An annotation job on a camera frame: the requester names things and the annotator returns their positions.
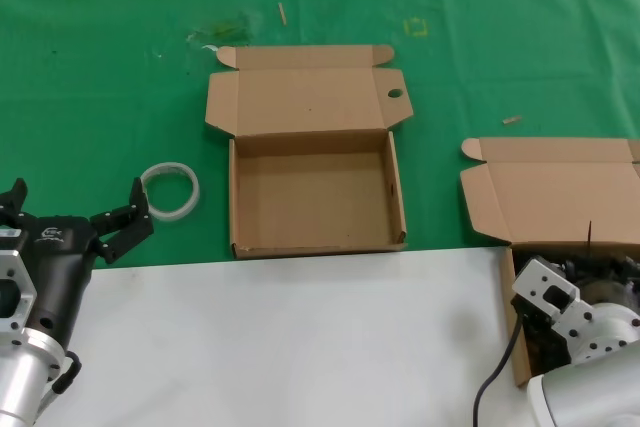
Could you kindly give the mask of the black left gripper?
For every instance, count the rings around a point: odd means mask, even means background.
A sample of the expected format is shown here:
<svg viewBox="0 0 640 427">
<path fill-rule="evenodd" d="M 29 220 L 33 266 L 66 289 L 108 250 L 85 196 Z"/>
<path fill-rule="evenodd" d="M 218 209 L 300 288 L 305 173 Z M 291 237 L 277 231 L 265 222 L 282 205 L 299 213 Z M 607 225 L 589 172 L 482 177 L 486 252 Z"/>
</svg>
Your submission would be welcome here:
<svg viewBox="0 0 640 427">
<path fill-rule="evenodd" d="M 0 195 L 1 226 L 26 231 L 20 254 L 36 290 L 26 326 L 66 347 L 97 255 L 113 264 L 154 233 L 148 199 L 136 177 L 127 205 L 88 220 L 26 215 L 22 207 L 27 195 L 23 178 Z"/>
</svg>

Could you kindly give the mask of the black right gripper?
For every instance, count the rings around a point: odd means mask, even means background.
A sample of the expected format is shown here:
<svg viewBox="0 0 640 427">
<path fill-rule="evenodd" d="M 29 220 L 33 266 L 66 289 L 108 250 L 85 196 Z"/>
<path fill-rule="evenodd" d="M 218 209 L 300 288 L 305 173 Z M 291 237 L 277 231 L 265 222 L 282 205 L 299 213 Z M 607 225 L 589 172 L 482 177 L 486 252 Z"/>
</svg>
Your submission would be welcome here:
<svg viewBox="0 0 640 427">
<path fill-rule="evenodd" d="M 532 372 L 549 372 L 570 364 L 566 340 L 552 330 L 550 318 L 521 296 L 512 306 L 522 317 L 523 331 Z"/>
</svg>

